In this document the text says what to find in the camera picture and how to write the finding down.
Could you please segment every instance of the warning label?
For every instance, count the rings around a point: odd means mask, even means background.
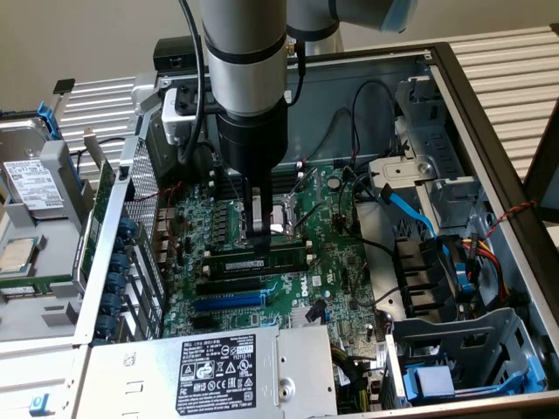
[[[50,210],[64,206],[51,172],[43,167],[40,160],[7,161],[4,166],[29,210]]]
[[[256,335],[183,343],[176,411],[181,416],[256,407]]]

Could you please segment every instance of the screw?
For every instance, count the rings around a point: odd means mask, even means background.
[[[431,172],[431,164],[419,163],[418,170],[419,173],[421,173],[422,175],[427,175],[429,172]]]
[[[26,148],[25,155],[27,155],[27,157],[35,157],[37,156],[37,153],[35,153],[35,151],[32,148]]]

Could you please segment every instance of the red wire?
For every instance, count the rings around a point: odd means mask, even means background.
[[[468,244],[468,243],[464,243],[462,245],[464,246],[464,248],[467,251],[469,251],[471,249],[471,245]],[[502,278],[503,273],[502,273],[502,269],[500,267],[499,259],[497,259],[497,257],[493,253],[491,253],[489,251],[486,251],[485,249],[478,248],[477,254],[480,255],[480,256],[483,256],[485,258],[488,258],[493,263],[493,265],[495,266],[495,270],[497,271],[497,276],[499,278]],[[499,300],[504,301],[504,299],[505,299],[504,285],[502,284],[501,280],[499,280]]]
[[[143,201],[147,201],[148,199],[153,198],[154,196],[166,195],[171,190],[172,190],[172,188],[167,188],[167,189],[164,189],[164,190],[158,190],[157,192],[155,192],[154,194],[151,194],[150,196],[144,196],[142,198],[134,199],[134,202],[135,203],[141,203]]]
[[[514,215],[517,212],[520,212],[520,211],[525,210],[527,208],[536,207],[537,204],[538,204],[537,201],[530,201],[529,203],[521,203],[520,205],[516,205],[515,207],[509,209],[505,214],[503,214],[502,216],[497,218],[497,221],[495,222],[495,225],[491,228],[490,231],[487,232],[486,240],[489,238],[489,236],[491,236],[495,232],[495,230],[497,230],[497,226],[499,225],[499,223],[501,221],[511,217],[512,215]]]

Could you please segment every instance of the robotic arm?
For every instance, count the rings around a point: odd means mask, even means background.
[[[272,169],[287,151],[286,38],[317,42],[340,22],[402,31],[416,0],[200,2],[221,152],[244,177],[247,236],[269,243]]]

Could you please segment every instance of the green circuit board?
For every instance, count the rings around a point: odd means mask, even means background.
[[[372,298],[369,278],[362,275],[366,263],[364,249],[355,239],[340,235],[333,228],[332,215],[338,212],[338,193],[328,190],[327,180],[332,176],[341,179],[341,170],[331,166],[318,167],[316,175],[311,176],[306,187],[298,193],[301,217],[315,206],[316,189],[321,188],[322,204],[306,220],[302,231],[302,235],[312,241],[312,253],[315,255],[307,271],[263,277],[264,288],[269,291],[266,306],[210,312],[217,323],[212,329],[195,330],[190,324],[190,318],[199,314],[194,307],[194,302],[199,299],[196,285],[209,280],[202,275],[204,251],[208,244],[219,250],[230,250],[240,243],[239,202],[214,202],[204,195],[203,187],[196,187],[180,200],[176,210],[184,214],[189,225],[183,229],[183,237],[190,240],[190,254],[183,267],[176,265],[174,270],[167,270],[170,298],[164,319],[164,337],[260,326],[298,326],[297,322],[305,321],[304,314],[310,306],[323,298],[328,303],[327,324],[331,340],[336,345],[342,344],[349,354],[373,356],[374,336],[373,340],[367,340],[366,326],[374,324],[374,314],[352,301],[347,280],[349,278],[357,284],[358,297]],[[346,191],[342,196],[342,212],[348,217],[350,199],[351,195]],[[281,240],[285,238],[274,238],[274,241]],[[305,256],[304,251],[302,256],[296,254],[297,258]]]
[[[108,161],[104,161],[101,166],[99,186],[95,195],[95,205],[91,211],[90,219],[86,229],[86,235],[82,237],[85,249],[81,260],[78,261],[81,270],[86,278],[89,277],[93,257],[97,249],[97,241],[101,232],[103,220],[107,212],[108,200],[111,197],[111,190],[114,184],[114,173]]]

